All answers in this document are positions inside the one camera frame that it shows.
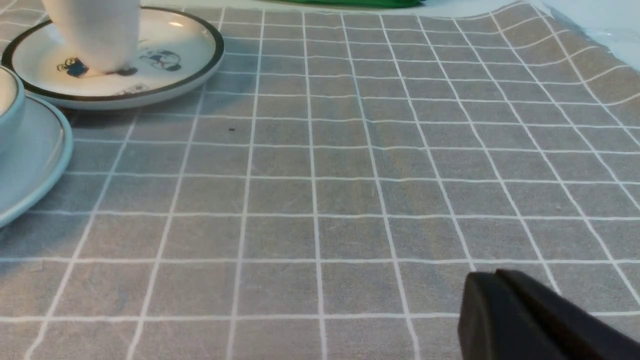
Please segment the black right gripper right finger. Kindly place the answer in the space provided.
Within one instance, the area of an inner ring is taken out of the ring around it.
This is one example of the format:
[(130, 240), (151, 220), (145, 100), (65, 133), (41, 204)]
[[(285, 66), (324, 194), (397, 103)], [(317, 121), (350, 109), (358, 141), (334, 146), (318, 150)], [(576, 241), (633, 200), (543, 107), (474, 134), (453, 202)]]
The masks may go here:
[(544, 332), (571, 360), (638, 360), (640, 346), (532, 276), (499, 268), (505, 281)]

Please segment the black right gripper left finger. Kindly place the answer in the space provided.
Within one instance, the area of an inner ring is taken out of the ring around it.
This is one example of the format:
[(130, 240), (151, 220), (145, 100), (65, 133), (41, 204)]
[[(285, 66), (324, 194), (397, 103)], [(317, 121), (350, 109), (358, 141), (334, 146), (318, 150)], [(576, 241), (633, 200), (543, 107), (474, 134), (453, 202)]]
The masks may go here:
[(467, 274), (457, 326), (464, 360), (566, 360), (512, 290), (489, 272)]

